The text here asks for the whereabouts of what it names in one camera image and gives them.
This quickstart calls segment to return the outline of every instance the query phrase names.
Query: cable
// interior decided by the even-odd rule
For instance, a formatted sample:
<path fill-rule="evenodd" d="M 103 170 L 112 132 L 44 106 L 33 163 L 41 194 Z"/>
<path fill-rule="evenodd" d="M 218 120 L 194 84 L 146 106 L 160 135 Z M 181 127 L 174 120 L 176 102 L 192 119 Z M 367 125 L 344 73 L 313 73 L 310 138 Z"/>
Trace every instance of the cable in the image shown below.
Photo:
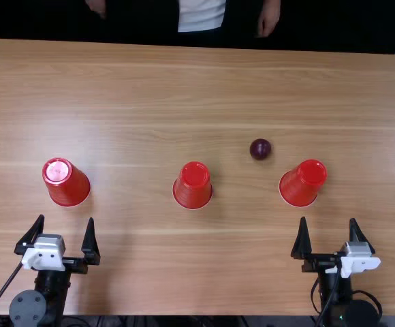
<path fill-rule="evenodd" d="M 314 284 L 313 284 L 313 286 L 311 288 L 310 297 L 311 297 L 311 303 L 313 303 L 313 307 L 314 307 L 315 312 L 320 314 L 320 311 L 317 310 L 317 307 L 315 306 L 314 299 L 313 299 L 314 291 L 315 291 L 315 288 L 317 287 L 318 284 L 319 284 L 319 277 L 315 280 L 315 282 L 314 282 Z"/>
<path fill-rule="evenodd" d="M 332 291 L 330 292 L 328 296 L 328 300 L 326 301 L 325 307 L 321 310 L 321 313 L 319 314 L 319 317 L 317 318 L 317 321 L 315 322 L 314 327 L 319 327 L 320 322 L 323 319 L 323 316 L 325 315 L 326 310 L 328 310 L 329 304 L 331 303 L 332 297 L 338 287 L 338 282 L 340 281 L 341 277 L 341 262 L 337 262 L 337 270 L 336 270 L 336 278 L 334 282 L 334 286 L 332 286 Z"/>
<path fill-rule="evenodd" d="M 8 285 L 13 281 L 14 277 L 18 274 L 19 270 L 22 268 L 22 262 L 19 262 L 16 269 L 14 269 L 14 272 L 8 277 L 8 280 L 5 282 L 4 286 L 0 290 L 0 298 L 2 294 L 5 292 L 7 289 Z"/>
<path fill-rule="evenodd" d="M 63 317 L 63 320 L 64 319 L 75 319 L 75 320 L 78 320 L 78 321 L 80 321 L 80 322 L 84 322 L 84 324 L 87 326 L 87 327 L 90 327 L 90 324 L 88 323 L 88 322 L 86 322 L 84 319 L 82 319 L 82 318 L 79 318 L 79 317 L 73 317 L 73 316 L 71 316 L 71 315 L 65 315 L 64 317 Z"/>
<path fill-rule="evenodd" d="M 243 322 L 245 327 L 249 327 L 249 324 L 247 323 L 246 318 L 243 315 L 241 315 L 240 317 L 241 317 L 241 321 Z"/>
<path fill-rule="evenodd" d="M 366 292 L 366 291 L 362 291 L 362 290 L 356 290 L 352 292 L 353 294 L 357 294 L 357 293 L 361 293 L 363 295 L 367 295 L 375 304 L 376 304 L 376 308 L 377 308 L 377 312 L 379 314 L 379 320 L 381 320 L 382 318 L 382 305 L 381 303 L 377 300 L 377 298 L 375 298 L 372 294 Z"/>
<path fill-rule="evenodd" d="M 103 319 L 103 316 L 102 316 L 102 315 L 100 315 L 99 318 L 97 318 L 96 327 L 99 327 L 99 323 L 100 323 L 101 319 Z"/>

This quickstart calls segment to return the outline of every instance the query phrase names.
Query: black jacket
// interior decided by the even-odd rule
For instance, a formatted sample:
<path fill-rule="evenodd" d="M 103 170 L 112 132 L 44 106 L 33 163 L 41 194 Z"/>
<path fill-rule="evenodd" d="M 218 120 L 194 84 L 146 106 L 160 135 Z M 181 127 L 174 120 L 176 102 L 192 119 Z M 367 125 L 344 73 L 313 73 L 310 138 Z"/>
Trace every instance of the black jacket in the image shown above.
<path fill-rule="evenodd" d="M 262 1 L 227 0 L 223 34 L 233 40 L 253 37 Z M 177 34 L 178 20 L 178 0 L 107 0 L 109 30 L 124 42 L 168 44 Z"/>

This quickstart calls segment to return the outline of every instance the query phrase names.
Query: wooden table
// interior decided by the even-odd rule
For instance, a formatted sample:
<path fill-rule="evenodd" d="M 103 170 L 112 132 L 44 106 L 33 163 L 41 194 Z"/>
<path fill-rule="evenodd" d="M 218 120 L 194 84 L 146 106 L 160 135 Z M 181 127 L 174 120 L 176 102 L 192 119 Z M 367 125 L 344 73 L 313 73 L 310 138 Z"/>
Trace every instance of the wooden table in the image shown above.
<path fill-rule="evenodd" d="M 250 157 L 256 138 L 270 159 Z M 83 205 L 49 198 L 55 156 L 89 176 Z M 308 158 L 329 177 L 293 208 L 278 181 Z M 172 198 L 191 160 L 215 190 L 200 211 Z M 354 288 L 395 315 L 395 56 L 0 40 L 0 288 L 40 213 L 67 255 L 95 219 L 101 266 L 72 276 L 66 313 L 313 314 L 316 276 L 290 258 L 305 215 L 317 252 L 357 218 L 382 264 Z M 19 273 L 0 313 L 35 276 Z"/>

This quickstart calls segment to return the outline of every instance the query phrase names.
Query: dark red ball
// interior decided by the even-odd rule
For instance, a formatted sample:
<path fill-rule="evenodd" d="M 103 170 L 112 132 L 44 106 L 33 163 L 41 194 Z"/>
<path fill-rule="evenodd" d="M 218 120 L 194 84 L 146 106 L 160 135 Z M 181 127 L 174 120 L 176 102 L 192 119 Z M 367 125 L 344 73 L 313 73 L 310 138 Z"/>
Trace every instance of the dark red ball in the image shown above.
<path fill-rule="evenodd" d="M 249 148 L 249 152 L 251 156 L 256 160 L 263 160 L 267 158 L 267 156 L 272 151 L 272 146 L 270 142 L 263 139 L 258 138 L 251 143 L 251 147 Z"/>

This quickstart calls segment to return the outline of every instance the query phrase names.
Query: red cup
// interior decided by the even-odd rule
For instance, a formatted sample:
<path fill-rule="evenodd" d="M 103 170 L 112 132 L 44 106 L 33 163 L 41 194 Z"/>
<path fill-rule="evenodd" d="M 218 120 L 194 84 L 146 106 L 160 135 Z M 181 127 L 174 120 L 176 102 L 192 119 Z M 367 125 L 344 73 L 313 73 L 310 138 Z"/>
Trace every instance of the red cup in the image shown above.
<path fill-rule="evenodd" d="M 184 208 L 199 209 L 212 195 L 210 171 L 198 161 L 187 163 L 173 184 L 173 196 Z"/>
<path fill-rule="evenodd" d="M 292 206 L 309 206 L 325 183 L 328 173 L 320 161 L 310 159 L 286 172 L 279 181 L 279 193 Z"/>
<path fill-rule="evenodd" d="M 90 194 L 87 176 L 63 158 L 53 158 L 44 164 L 43 180 L 50 198 L 60 206 L 76 206 Z"/>

